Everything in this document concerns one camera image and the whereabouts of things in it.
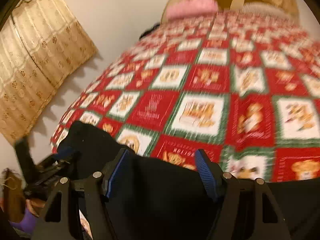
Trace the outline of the person's left hand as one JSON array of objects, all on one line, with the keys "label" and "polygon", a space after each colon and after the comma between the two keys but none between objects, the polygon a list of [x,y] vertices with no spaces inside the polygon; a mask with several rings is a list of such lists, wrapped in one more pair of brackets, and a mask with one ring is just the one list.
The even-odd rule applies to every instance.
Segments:
[{"label": "person's left hand", "polygon": [[39,217],[46,202],[41,200],[41,199],[36,199],[36,198],[31,198],[31,199],[26,199],[25,200],[26,203],[26,207],[28,209],[28,211],[36,216]]}]

